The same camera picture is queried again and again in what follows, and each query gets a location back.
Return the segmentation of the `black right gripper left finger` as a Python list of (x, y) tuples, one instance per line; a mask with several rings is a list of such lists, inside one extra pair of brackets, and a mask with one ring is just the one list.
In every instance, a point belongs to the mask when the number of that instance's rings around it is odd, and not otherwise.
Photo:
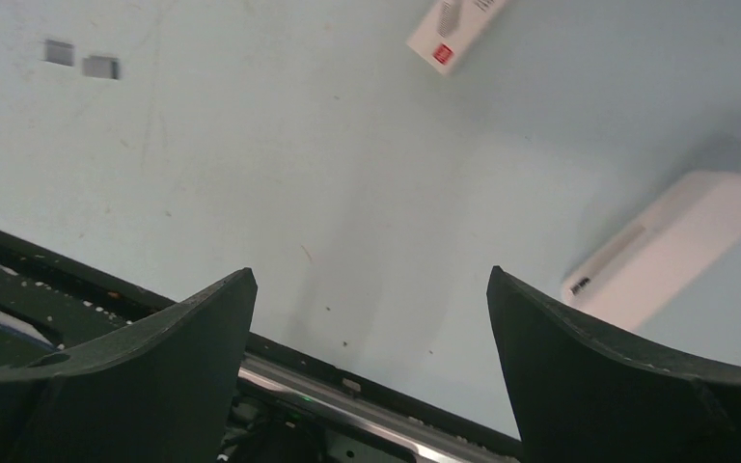
[(0, 462), (211, 462), (258, 285), (243, 268), (186, 300), (0, 368)]

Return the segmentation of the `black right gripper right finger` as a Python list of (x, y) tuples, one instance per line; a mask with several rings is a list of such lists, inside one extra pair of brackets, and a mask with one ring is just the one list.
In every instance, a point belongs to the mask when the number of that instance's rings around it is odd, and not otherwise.
[(491, 270), (524, 462), (741, 462), (741, 367), (669, 348)]

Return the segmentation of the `white stapler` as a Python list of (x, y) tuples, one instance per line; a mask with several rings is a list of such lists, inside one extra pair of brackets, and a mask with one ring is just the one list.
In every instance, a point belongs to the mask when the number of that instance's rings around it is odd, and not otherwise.
[(576, 310), (634, 331), (741, 240), (741, 175), (694, 171), (563, 281)]

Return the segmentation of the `silver staple strip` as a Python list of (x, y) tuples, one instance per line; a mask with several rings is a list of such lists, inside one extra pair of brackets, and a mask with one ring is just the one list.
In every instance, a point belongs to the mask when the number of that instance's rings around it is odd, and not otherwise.
[(91, 55), (82, 60), (82, 72), (91, 78), (119, 80), (120, 61), (115, 57)]
[(74, 45), (64, 41), (47, 39), (43, 43), (43, 60), (50, 64), (65, 67), (74, 66)]

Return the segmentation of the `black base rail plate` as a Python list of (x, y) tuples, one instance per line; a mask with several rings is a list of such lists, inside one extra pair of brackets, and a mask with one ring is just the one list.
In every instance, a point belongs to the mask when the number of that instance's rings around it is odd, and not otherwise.
[(520, 443), (0, 231), (0, 462), (520, 462)]

